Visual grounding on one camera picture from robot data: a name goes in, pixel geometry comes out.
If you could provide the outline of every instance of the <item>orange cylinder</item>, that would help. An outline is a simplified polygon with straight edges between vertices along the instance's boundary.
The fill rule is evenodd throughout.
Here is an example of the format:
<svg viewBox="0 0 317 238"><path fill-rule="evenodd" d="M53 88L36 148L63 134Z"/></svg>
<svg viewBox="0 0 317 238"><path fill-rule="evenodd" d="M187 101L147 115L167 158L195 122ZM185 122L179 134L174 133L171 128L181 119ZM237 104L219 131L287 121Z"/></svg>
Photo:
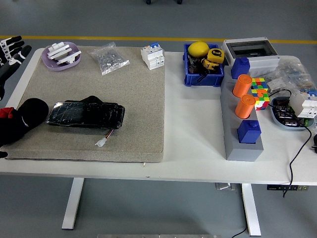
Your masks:
<svg viewBox="0 0 317 238"><path fill-rule="evenodd" d="M236 107L236 115L241 119L248 118L250 116L252 109L254 108L255 103L256 100L252 95L243 95Z"/></svg>
<svg viewBox="0 0 317 238"><path fill-rule="evenodd" d="M236 82L236 85L233 88L233 95L241 98L242 95L245 95L248 93L249 88L252 84L252 77L247 74L241 74Z"/></svg>

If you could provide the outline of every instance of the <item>yellow ball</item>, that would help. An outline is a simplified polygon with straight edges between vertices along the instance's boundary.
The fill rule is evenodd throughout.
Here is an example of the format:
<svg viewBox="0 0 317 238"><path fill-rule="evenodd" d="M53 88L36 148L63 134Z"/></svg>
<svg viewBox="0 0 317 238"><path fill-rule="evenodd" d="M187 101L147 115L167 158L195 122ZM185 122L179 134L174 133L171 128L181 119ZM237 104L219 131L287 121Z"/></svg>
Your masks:
<svg viewBox="0 0 317 238"><path fill-rule="evenodd" d="M209 46L206 42L196 41L188 47L188 53L195 58L204 57L208 54Z"/></svg>

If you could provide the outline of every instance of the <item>blue plastic bin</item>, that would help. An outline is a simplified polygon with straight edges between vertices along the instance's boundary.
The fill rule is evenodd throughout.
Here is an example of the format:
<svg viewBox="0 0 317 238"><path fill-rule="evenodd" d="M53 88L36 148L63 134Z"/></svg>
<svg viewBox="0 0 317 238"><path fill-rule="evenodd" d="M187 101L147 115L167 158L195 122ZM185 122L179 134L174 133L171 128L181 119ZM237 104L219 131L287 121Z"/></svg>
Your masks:
<svg viewBox="0 0 317 238"><path fill-rule="evenodd" d="M224 77L224 72L223 72L223 66L222 64L219 65L218 70L216 74L208 74L206 78L204 78L202 81L199 83L197 80L201 77L199 74L193 74L189 73L188 71L188 47L191 44L184 44L184 55L183 55L183 60L185 61L185 86L190 87L192 85L197 85L197 86L214 86L214 87L219 87L221 85L221 82ZM216 44L208 44L209 49L212 48L218 48L218 45Z"/></svg>

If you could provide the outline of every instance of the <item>rubik's cube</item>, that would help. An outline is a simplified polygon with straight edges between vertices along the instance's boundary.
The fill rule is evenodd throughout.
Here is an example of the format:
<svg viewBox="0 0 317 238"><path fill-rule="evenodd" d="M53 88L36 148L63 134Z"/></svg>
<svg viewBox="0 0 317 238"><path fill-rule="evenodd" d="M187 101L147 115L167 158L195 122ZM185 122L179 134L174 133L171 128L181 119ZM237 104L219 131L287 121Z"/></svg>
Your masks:
<svg viewBox="0 0 317 238"><path fill-rule="evenodd" d="M269 104L267 90L268 87L264 78L252 78L251 92L256 100L256 111L264 110Z"/></svg>

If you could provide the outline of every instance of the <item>bag of screws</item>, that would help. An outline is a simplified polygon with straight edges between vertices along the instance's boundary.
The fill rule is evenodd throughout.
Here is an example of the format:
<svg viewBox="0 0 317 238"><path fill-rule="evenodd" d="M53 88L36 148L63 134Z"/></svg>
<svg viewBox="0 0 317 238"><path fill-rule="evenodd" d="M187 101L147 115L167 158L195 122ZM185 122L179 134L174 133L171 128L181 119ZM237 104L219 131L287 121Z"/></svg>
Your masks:
<svg viewBox="0 0 317 238"><path fill-rule="evenodd" d="M116 50L114 42L88 52L100 66L102 75L110 73L118 68L130 64Z"/></svg>

